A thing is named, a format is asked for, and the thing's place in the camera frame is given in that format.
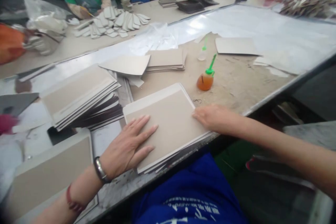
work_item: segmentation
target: stack of cardboard sheets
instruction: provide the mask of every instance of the stack of cardboard sheets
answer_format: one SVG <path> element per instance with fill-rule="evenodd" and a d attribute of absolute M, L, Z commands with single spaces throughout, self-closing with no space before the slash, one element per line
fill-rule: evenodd
<path fill-rule="evenodd" d="M 141 115 L 150 115 L 142 132 L 153 125 L 159 126 L 139 147 L 151 145 L 155 149 L 139 163 L 138 173 L 161 170 L 171 163 L 173 157 L 211 134 L 191 116 L 194 109 L 181 83 L 175 83 L 123 108 L 127 123 Z"/>
<path fill-rule="evenodd" d="M 183 71 L 187 52 L 183 49 L 148 51 L 150 60 L 146 69 L 147 73 Z"/>
<path fill-rule="evenodd" d="M 97 64 L 57 83 L 40 94 L 58 130 L 88 127 L 90 130 L 123 117 L 114 92 L 120 84 Z"/>
<path fill-rule="evenodd" d="M 176 2 L 176 0 L 159 0 L 162 8 L 177 7 Z"/>
<path fill-rule="evenodd" d="M 92 163 L 88 129 L 22 163 L 15 170 L 8 197 L 3 202 L 9 223 L 32 223 Z M 75 223 L 97 204 L 95 196 Z"/>

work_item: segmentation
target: blue clothing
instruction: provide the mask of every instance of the blue clothing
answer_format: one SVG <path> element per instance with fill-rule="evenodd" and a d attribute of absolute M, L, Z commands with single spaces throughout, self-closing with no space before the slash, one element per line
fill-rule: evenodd
<path fill-rule="evenodd" d="M 229 183 L 209 153 L 136 202 L 132 222 L 248 223 Z"/>

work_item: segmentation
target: red string bracelet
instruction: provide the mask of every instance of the red string bracelet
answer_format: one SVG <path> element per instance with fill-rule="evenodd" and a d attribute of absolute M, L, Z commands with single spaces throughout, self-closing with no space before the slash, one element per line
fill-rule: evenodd
<path fill-rule="evenodd" d="M 69 205 L 69 209 L 81 213 L 86 206 L 81 205 L 80 203 L 76 202 L 76 201 L 72 201 L 71 197 L 70 197 L 70 188 L 71 188 L 71 184 L 69 185 L 68 189 L 66 190 L 66 201 L 68 202 Z"/>

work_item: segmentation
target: green cap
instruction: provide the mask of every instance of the green cap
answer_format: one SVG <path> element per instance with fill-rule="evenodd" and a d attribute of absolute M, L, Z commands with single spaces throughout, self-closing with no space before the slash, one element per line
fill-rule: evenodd
<path fill-rule="evenodd" d="M 212 75 L 213 76 L 215 74 L 215 71 L 212 69 L 212 66 L 213 66 L 213 64 L 215 62 L 216 56 L 217 56 L 217 54 L 215 54 L 213 56 L 211 64 L 210 64 L 210 67 L 205 70 L 205 73 L 208 74 L 208 75 Z"/>

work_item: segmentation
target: forearm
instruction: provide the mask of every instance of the forearm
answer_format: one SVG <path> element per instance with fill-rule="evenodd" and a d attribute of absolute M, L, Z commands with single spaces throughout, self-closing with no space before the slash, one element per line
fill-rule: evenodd
<path fill-rule="evenodd" d="M 101 8 L 105 9 L 106 7 L 112 6 L 111 0 L 101 0 Z"/>
<path fill-rule="evenodd" d="M 273 152 L 336 200 L 336 153 L 244 118 L 236 136 Z"/>
<path fill-rule="evenodd" d="M 95 168 L 90 165 L 72 184 L 70 196 L 72 201 L 81 205 L 87 205 L 98 191 L 103 183 L 98 178 Z M 39 223 L 73 223 L 78 217 L 78 213 L 69 209 L 66 193 L 63 193 L 50 207 L 43 211 L 35 220 Z"/>

